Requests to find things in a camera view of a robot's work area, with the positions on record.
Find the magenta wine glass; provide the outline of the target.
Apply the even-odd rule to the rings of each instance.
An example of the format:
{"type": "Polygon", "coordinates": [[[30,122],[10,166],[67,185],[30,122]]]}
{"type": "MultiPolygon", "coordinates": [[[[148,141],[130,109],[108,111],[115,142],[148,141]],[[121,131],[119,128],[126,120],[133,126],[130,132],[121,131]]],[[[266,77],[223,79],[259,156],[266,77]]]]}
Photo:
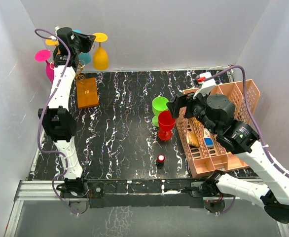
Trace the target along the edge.
{"type": "Polygon", "coordinates": [[[53,83],[54,80],[54,65],[53,62],[49,62],[48,59],[51,56],[51,51],[48,49],[43,49],[38,51],[35,54],[35,60],[37,62],[45,62],[46,63],[46,67],[45,67],[45,73],[46,76],[48,77],[49,81],[51,83],[53,83]]]}

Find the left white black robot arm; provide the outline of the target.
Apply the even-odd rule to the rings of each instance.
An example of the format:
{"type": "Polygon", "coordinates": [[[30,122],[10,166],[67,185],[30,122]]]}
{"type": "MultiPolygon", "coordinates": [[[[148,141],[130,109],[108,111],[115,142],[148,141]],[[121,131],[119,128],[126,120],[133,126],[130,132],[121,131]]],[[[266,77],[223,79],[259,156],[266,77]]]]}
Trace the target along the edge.
{"type": "Polygon", "coordinates": [[[79,55],[91,50],[96,37],[75,32],[70,27],[57,27],[55,32],[58,45],[53,53],[54,79],[49,101],[38,111],[39,128],[53,141],[64,168],[64,182],[56,189],[83,197],[89,188],[76,153],[76,121],[69,112],[69,99],[79,55]]]}

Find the green wine glass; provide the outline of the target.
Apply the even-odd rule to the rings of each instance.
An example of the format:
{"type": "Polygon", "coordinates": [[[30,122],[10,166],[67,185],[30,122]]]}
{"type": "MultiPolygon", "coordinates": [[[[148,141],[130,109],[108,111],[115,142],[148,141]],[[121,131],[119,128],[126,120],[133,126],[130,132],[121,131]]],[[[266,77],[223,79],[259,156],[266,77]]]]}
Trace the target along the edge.
{"type": "Polygon", "coordinates": [[[167,103],[169,100],[163,96],[158,96],[152,101],[152,111],[154,113],[154,117],[152,118],[152,124],[156,127],[159,126],[158,116],[161,112],[168,110],[167,103]]]}

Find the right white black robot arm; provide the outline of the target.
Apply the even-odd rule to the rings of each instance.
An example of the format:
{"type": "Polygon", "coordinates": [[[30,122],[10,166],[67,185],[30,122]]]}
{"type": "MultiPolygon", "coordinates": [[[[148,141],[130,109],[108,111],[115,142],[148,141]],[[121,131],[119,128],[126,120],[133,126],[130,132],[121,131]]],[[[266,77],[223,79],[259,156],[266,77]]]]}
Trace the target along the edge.
{"type": "Polygon", "coordinates": [[[265,153],[256,131],[234,117],[235,105],[227,96],[177,94],[167,107],[174,119],[185,107],[186,118],[196,118],[226,151],[247,163],[264,181],[258,185],[215,170],[203,183],[209,194],[240,197],[263,208],[274,220],[289,223],[289,174],[281,172],[280,164],[265,153]]]}

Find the red wine glass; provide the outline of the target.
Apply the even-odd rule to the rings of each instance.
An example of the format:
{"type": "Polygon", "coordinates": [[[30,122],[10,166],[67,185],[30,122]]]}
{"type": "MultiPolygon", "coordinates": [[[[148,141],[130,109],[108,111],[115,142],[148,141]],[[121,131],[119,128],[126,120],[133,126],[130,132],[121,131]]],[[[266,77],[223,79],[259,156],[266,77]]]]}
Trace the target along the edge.
{"type": "Polygon", "coordinates": [[[168,141],[172,138],[172,129],[174,128],[176,120],[172,118],[170,111],[163,111],[158,116],[158,138],[162,141],[168,141]]]}

